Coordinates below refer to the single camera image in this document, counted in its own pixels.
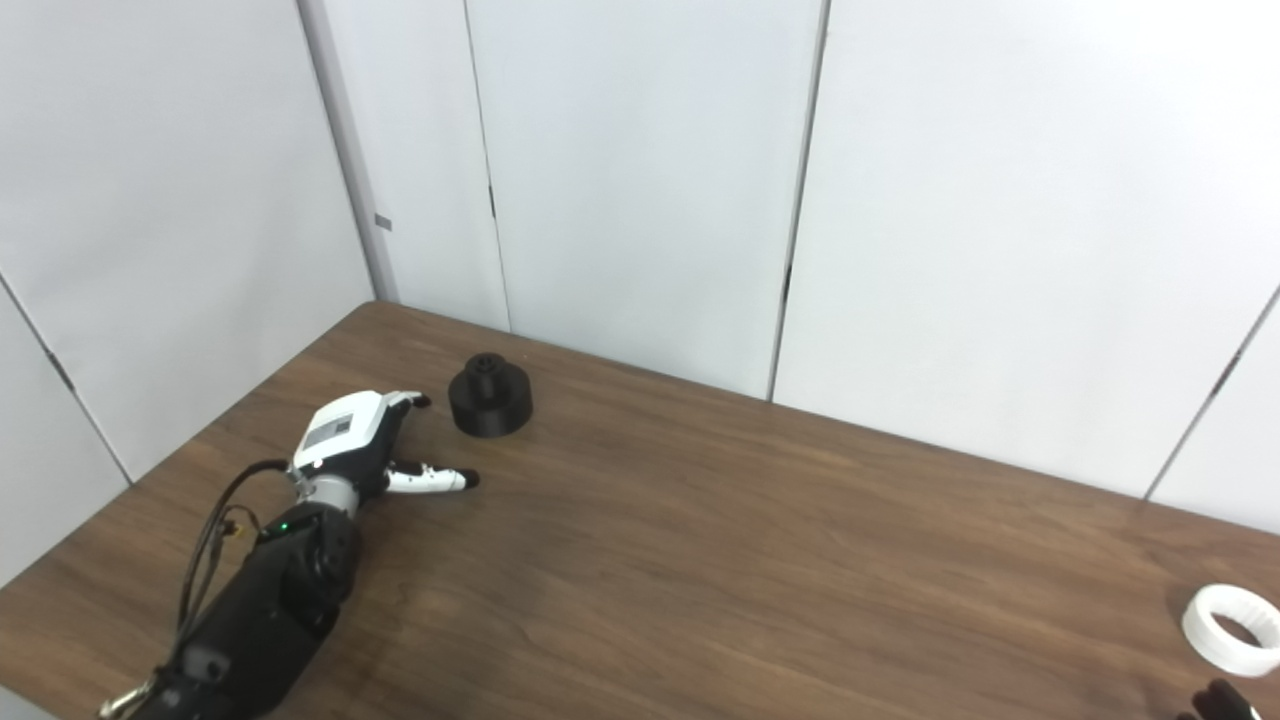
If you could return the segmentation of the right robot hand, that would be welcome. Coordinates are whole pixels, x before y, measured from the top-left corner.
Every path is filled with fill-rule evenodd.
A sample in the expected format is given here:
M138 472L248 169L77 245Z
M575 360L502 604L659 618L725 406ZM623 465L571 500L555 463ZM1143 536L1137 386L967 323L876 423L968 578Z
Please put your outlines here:
M1206 720L1258 720L1260 711L1230 682L1213 679L1203 689L1197 691L1190 705L1193 711L1180 714L1179 719Z

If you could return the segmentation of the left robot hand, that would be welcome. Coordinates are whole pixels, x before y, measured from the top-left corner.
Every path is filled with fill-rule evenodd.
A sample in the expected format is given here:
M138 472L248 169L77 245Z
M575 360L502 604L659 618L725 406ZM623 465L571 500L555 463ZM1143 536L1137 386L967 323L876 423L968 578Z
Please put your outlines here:
M394 459L410 411L430 398L415 391L361 391L320 407L291 461L301 503L320 503L348 516L383 495L438 495L474 489L470 469Z

